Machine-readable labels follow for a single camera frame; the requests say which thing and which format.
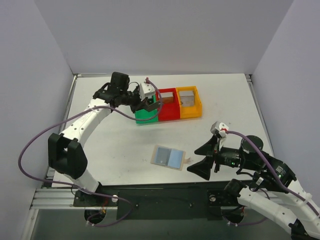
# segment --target white wall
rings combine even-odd
[[[252,74],[293,0],[35,0],[74,73]]]
[[[275,156],[320,205],[320,1],[295,0],[253,74]]]
[[[33,0],[0,3],[0,239],[18,240],[39,186],[20,173],[20,150],[62,119],[72,73]],[[26,153],[25,169],[47,168],[47,137]]]

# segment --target white table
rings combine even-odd
[[[146,77],[160,89],[196,86],[202,102],[202,118],[138,125],[118,113],[110,114],[84,146],[88,170],[103,185],[204,182],[188,172],[187,167],[204,158],[195,155],[194,150],[211,138],[210,128],[216,121],[226,123],[230,130],[260,137],[263,150],[271,153],[244,74],[130,76],[130,81],[140,83]],[[83,111],[93,94],[109,81],[110,77],[78,78],[69,117]],[[133,116],[129,106],[119,109]],[[241,138],[230,134],[224,145],[239,148],[240,141]],[[191,162],[184,164],[182,171],[151,164],[155,145],[186,151],[186,158],[190,157]],[[210,180],[248,179],[246,175],[237,176],[236,170],[221,166],[220,172],[214,173],[212,169]],[[54,180],[70,182],[58,172]]]

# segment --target orange bin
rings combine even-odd
[[[196,86],[181,86],[176,87],[176,94],[180,106],[180,119],[199,118],[202,116],[202,103],[198,94]],[[194,106],[182,106],[179,92],[181,91],[193,91],[194,94]]]

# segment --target plastic bin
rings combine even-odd
[[[151,118],[153,117],[154,115],[157,114],[157,109],[153,110],[153,111],[146,111],[144,109],[142,110],[139,110],[139,111],[136,111],[135,112],[135,118],[136,119],[148,119],[148,118]],[[149,124],[149,123],[156,123],[158,122],[158,117],[159,116],[156,116],[155,118],[149,120],[149,121],[135,121],[137,124]]]
[[[181,100],[179,97],[179,92],[181,91],[193,91],[194,94],[194,106],[185,106],[183,107],[181,104]],[[202,116],[202,103],[200,101],[200,97],[198,94],[198,90],[196,86],[182,86],[176,87],[176,93],[179,101],[180,107],[180,118],[181,119],[191,119],[191,118],[199,118]]]
[[[158,115],[158,120],[163,121],[172,121],[180,119],[180,105],[177,95],[177,90],[175,88],[165,88],[159,89],[160,93],[173,93],[173,102],[165,103],[162,106],[162,110]],[[158,93],[156,93],[156,100],[159,100]]]

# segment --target bolt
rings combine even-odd
[[[113,203],[116,203],[116,202],[118,202],[118,196],[117,195],[112,195],[112,197],[116,197],[116,198],[111,198],[111,201],[113,202]]]
[[[210,202],[215,202],[217,200],[217,198],[215,195],[210,195],[209,200],[210,200]]]

